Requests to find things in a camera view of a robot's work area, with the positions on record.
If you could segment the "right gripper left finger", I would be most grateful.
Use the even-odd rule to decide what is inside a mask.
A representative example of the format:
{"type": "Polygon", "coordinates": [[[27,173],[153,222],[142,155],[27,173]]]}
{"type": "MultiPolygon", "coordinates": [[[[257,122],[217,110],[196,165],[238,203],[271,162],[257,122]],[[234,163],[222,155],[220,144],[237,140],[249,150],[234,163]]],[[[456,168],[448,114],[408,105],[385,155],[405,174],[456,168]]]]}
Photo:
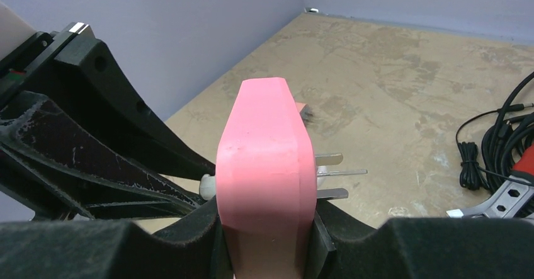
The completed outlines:
{"type": "Polygon", "coordinates": [[[153,234],[122,220],[1,225],[2,278],[232,278],[215,200],[153,234]]]}

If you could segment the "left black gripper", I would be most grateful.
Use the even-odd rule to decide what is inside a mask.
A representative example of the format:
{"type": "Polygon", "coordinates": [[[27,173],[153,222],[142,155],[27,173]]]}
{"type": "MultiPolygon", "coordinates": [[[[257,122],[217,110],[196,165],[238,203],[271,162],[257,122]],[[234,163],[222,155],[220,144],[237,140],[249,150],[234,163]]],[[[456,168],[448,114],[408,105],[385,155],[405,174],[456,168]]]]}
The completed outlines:
{"type": "Polygon", "coordinates": [[[203,205],[160,174],[199,180],[214,163],[147,106],[87,23],[38,31],[1,60],[1,109],[1,190],[39,218],[183,217],[203,205]],[[15,99],[24,91],[53,101],[15,99]]]}

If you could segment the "pink power strip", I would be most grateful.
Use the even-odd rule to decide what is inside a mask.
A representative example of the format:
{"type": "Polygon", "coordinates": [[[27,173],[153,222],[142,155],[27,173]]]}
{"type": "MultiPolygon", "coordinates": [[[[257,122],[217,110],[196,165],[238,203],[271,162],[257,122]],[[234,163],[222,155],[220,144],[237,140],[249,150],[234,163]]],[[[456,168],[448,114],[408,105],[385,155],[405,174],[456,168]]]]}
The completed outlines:
{"type": "Polygon", "coordinates": [[[284,78],[242,82],[215,174],[235,276],[302,278],[317,176],[310,137],[284,78]]]}

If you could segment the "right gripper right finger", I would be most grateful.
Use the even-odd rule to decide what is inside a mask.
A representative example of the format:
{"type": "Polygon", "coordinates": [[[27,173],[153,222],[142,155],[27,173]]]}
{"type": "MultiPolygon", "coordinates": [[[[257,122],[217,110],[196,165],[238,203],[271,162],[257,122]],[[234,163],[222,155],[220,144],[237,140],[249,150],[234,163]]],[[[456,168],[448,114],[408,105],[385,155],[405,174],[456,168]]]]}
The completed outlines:
{"type": "Polygon", "coordinates": [[[532,278],[533,224],[391,218],[375,229],[317,203],[306,278],[532,278]]]}

